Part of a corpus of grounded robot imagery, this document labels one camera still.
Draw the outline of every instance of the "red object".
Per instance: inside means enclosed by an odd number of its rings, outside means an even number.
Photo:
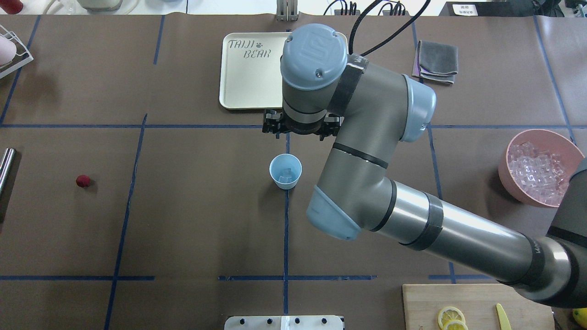
[[[23,7],[20,0],[0,0],[0,8],[4,9],[6,14],[18,14]]]
[[[90,177],[89,176],[79,176],[77,177],[77,179],[75,179],[75,183],[81,187],[81,188],[85,188],[87,186],[90,185]]]

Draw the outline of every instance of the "yellow knife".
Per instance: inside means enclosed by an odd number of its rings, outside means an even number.
[[[495,305],[495,308],[497,309],[497,318],[500,319],[501,330],[512,330],[510,320],[508,320],[508,316],[505,314],[504,308],[501,304]]]

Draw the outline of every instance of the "brown table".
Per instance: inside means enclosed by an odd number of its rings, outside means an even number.
[[[406,20],[366,18],[356,50]],[[231,315],[335,314],[347,329],[401,329],[402,284],[494,282],[377,234],[344,242],[313,228],[305,210],[333,138],[277,140],[260,112],[219,104],[225,35],[311,22],[348,35],[354,19],[4,16],[35,60],[0,80],[0,147],[21,153],[0,235],[0,328],[221,329]],[[532,127],[587,151],[586,27],[422,17],[371,54],[409,74],[418,39],[460,53],[455,85],[431,85],[431,126],[400,144],[389,177],[544,235],[555,210],[510,197],[498,159]],[[267,169],[287,151],[303,164],[288,193]],[[80,174],[94,184],[75,186]]]

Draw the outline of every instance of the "lemon slice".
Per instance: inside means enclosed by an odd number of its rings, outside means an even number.
[[[465,324],[465,315],[460,309],[454,306],[446,306],[438,312],[438,326],[440,329],[444,330],[444,326],[453,320],[460,321],[463,325]]]
[[[442,330],[469,330],[463,321],[457,319],[448,321]]]

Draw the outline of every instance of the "white label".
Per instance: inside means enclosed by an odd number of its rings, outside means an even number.
[[[459,16],[479,16],[475,5],[455,5],[453,4],[455,15]]]

